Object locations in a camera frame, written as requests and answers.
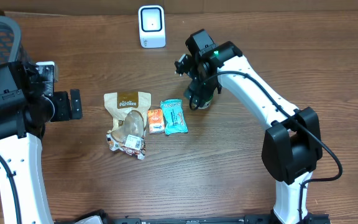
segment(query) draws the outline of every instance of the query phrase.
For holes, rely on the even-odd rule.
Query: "beige wall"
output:
[[[358,10],[358,0],[0,0],[0,9],[65,15],[136,14],[145,4],[159,4],[165,13]]]

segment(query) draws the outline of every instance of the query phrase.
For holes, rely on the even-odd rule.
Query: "turquoise package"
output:
[[[188,132],[180,99],[161,101],[160,106],[164,118],[167,121],[167,125],[165,125],[165,134],[170,135],[174,133]]]

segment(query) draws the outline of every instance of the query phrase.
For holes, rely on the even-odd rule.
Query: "brown table surface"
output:
[[[59,65],[56,89],[81,90],[83,119],[48,124],[44,138],[42,172],[53,219],[99,208],[140,218],[270,212],[275,181],[260,158],[264,132],[228,90],[208,110],[184,106],[188,134],[147,135],[144,161],[106,144],[112,117],[103,95],[146,91],[153,106],[184,99],[190,79],[174,75],[173,63],[187,53],[189,35],[204,28],[217,43],[233,41],[288,101],[316,110],[322,139],[344,174],[311,184],[308,209],[329,213],[333,223],[358,223],[358,11],[167,15],[163,49],[140,46],[137,16],[17,22],[29,55]],[[314,177],[336,173],[324,153]]]

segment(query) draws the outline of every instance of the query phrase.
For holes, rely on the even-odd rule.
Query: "wooden table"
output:
[[[81,90],[84,118],[47,125],[42,169],[53,219],[99,208],[112,217],[231,217],[269,213],[275,182],[260,158],[264,132],[227,90],[208,110],[184,107],[188,134],[147,135],[147,157],[113,153],[103,95],[146,91],[152,105],[182,98],[190,79],[174,75],[185,40],[206,29],[233,41],[287,100],[319,115],[340,158],[339,181],[311,184],[308,209],[333,223],[358,223],[358,11],[167,15],[167,46],[143,49],[137,16],[18,18],[35,61],[60,67],[58,91]],[[324,153],[314,177],[335,175]],[[2,223],[0,201],[0,223]]]

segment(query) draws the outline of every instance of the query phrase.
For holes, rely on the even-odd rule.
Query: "cable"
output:
[[[312,134],[307,128],[305,128],[302,124],[300,124],[295,118],[293,118],[292,116],[290,116],[287,112],[285,112],[285,110],[273,99],[272,96],[270,96],[270,94],[268,93],[268,91],[254,78],[252,78],[248,73],[242,73],[242,72],[237,72],[237,71],[224,71],[224,72],[218,72],[214,75],[211,75],[210,77],[208,77],[207,79],[205,79],[196,89],[196,93],[198,93],[201,88],[203,87],[203,85],[210,81],[213,78],[216,78],[220,75],[241,75],[244,78],[248,78],[249,80],[251,80],[253,83],[255,83],[255,85],[257,85],[260,90],[266,95],[266,97],[273,103],[273,105],[279,110],[279,112],[281,112],[282,114],[284,114],[289,120],[291,120],[298,128],[300,128],[303,132],[305,132],[307,135],[309,135],[310,137],[312,137],[321,147],[323,147],[325,149],[325,151],[335,160],[337,166],[338,166],[338,174],[336,174],[334,177],[328,177],[328,178],[317,178],[317,179],[309,179],[309,180],[305,180],[302,182],[302,184],[300,185],[301,189],[300,189],[300,197],[299,197],[299,222],[301,223],[302,221],[302,198],[303,198],[303,189],[306,188],[306,184],[311,183],[311,182],[327,182],[327,181],[334,181],[334,180],[338,180],[343,173],[343,168],[342,168],[342,164],[341,161],[339,161],[338,157],[332,152],[332,150],[330,150],[330,148],[328,148],[327,145],[325,145],[321,140],[319,140],[314,134]],[[197,110],[200,107],[201,104],[201,100],[199,100],[198,104],[196,105],[195,108],[192,107],[193,105],[193,98],[194,98],[194,92],[191,94],[190,96],[190,109],[191,110]]]
[[[22,224],[22,215],[20,212],[19,196],[17,195],[16,184],[13,179],[14,174],[11,172],[11,169],[9,168],[9,166],[7,165],[5,160],[1,157],[1,155],[0,155],[0,163],[2,164],[2,166],[4,167],[4,169],[6,171],[7,177],[9,178],[9,183],[11,183],[13,201],[15,204],[15,211],[16,211],[16,222],[17,222],[17,224]]]

